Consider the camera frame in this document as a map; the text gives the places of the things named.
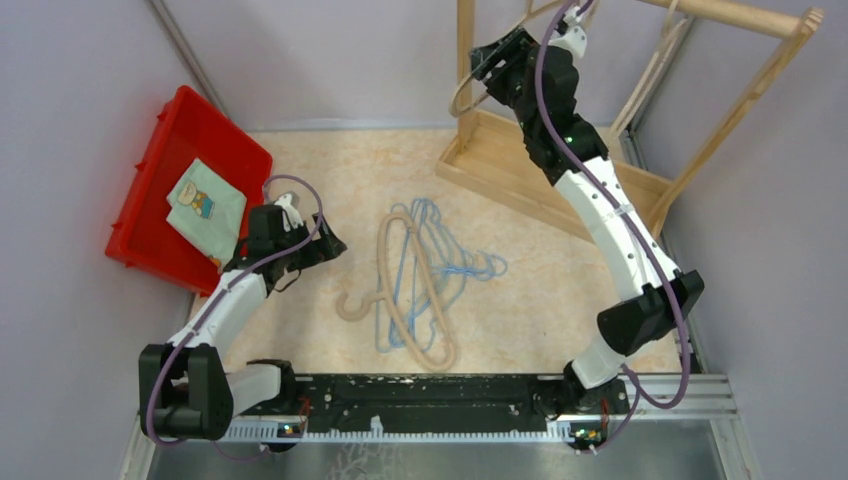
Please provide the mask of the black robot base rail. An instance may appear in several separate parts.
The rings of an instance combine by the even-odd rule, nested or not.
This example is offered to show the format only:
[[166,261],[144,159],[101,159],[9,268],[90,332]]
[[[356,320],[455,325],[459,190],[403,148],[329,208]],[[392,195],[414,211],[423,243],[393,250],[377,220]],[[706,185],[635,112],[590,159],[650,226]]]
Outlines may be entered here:
[[289,417],[309,439],[568,440],[630,409],[614,379],[585,393],[560,374],[302,374],[245,412]]

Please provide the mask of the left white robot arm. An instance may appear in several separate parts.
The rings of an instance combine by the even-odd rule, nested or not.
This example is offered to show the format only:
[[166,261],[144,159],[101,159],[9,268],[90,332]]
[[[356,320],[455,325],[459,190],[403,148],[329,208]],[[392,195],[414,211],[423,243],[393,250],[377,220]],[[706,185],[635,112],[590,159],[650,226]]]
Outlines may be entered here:
[[139,355],[142,432],[159,445],[189,439],[217,441],[234,417],[263,403],[277,414],[292,411],[300,388],[290,362],[260,359],[228,373],[223,359],[255,311],[288,273],[339,257],[347,249],[323,213],[307,227],[291,206],[266,204],[248,215],[218,285],[197,314],[167,342]]

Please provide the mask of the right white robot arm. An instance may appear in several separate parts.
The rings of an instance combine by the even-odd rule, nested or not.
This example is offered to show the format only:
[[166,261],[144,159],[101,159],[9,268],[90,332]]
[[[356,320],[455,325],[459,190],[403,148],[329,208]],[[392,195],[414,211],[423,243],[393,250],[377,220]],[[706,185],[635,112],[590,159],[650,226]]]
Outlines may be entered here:
[[599,403],[601,385],[643,346],[684,332],[704,290],[700,274],[682,271],[648,232],[606,144],[576,111],[574,60],[584,49],[578,27],[545,45],[517,27],[469,53],[471,77],[513,111],[530,160],[584,223],[619,296],[597,316],[599,339],[565,368],[563,398],[576,412]]

